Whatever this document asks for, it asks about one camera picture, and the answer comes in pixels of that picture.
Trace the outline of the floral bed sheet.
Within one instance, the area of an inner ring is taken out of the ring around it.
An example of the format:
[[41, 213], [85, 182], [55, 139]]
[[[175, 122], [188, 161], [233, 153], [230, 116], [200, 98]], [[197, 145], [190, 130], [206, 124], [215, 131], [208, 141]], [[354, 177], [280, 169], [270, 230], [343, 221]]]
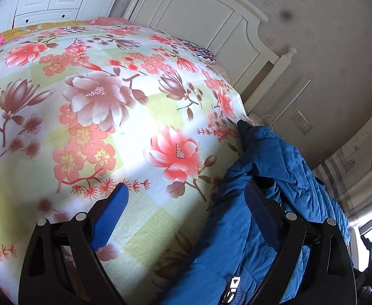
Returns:
[[38, 220], [65, 222], [118, 184], [128, 204], [97, 256], [130, 304], [182, 266], [240, 153], [240, 95], [148, 27], [51, 25], [0, 45], [0, 289], [17, 303]]

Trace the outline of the wall power socket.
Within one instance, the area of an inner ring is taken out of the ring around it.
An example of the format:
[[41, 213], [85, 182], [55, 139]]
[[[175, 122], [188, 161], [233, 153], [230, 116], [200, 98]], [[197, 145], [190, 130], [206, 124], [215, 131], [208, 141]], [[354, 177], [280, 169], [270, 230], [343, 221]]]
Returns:
[[306, 119], [301, 111], [297, 111], [292, 117], [292, 121], [298, 127], [298, 129], [304, 134], [308, 134], [312, 130], [312, 124]]

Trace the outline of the blue puffer jacket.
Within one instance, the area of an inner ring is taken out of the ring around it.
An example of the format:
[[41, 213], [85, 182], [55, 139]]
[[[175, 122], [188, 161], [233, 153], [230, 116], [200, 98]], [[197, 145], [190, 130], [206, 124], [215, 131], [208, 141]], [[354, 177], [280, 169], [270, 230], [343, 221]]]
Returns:
[[[238, 130], [242, 154], [220, 183], [200, 239], [157, 304], [250, 304], [276, 257], [247, 206], [245, 187], [250, 182], [284, 212], [308, 222], [334, 219], [347, 248], [348, 219], [297, 148], [268, 127], [242, 120]], [[309, 254], [310, 248], [302, 247], [282, 304], [296, 296]]]

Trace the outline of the yellow floral blanket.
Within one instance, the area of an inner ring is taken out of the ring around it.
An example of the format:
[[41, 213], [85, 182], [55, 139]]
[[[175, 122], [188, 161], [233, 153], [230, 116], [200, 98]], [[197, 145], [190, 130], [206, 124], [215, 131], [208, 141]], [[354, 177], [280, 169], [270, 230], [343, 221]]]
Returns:
[[25, 35], [36, 34], [42, 30], [53, 30], [54, 28], [65, 28], [67, 26], [73, 25], [85, 25], [84, 21], [64, 21], [64, 22], [56, 22], [56, 23], [38, 23], [35, 25], [24, 25], [19, 28], [13, 28], [11, 30], [6, 30], [5, 32], [1, 32], [0, 36], [3, 36], [3, 41], [8, 42], [15, 40], [19, 37], [23, 37]]

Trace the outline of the striped patterned curtain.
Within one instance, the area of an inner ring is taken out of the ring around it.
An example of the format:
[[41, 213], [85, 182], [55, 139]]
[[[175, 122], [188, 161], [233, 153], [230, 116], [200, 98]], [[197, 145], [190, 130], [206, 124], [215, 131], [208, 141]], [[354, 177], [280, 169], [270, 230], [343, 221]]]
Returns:
[[339, 202], [351, 226], [372, 220], [372, 117], [313, 172]]

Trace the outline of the colourful patterned pillow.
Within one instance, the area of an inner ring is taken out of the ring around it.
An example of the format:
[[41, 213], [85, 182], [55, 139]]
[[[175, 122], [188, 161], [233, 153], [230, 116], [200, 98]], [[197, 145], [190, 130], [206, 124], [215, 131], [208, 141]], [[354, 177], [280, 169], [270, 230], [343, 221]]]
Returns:
[[199, 58], [201, 61], [207, 64], [214, 64], [216, 63], [216, 56], [208, 49], [197, 45], [191, 41], [184, 40], [184, 39], [177, 39], [177, 41], [193, 52], [193, 54]]

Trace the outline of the white wooden headboard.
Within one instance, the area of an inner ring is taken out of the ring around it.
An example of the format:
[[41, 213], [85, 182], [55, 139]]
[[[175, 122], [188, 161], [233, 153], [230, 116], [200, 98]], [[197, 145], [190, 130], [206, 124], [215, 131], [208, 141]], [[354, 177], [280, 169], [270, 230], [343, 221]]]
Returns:
[[248, 0], [131, 0], [124, 18], [213, 52], [231, 86], [252, 112], [291, 64], [296, 49], [278, 56], [260, 39], [268, 17]]

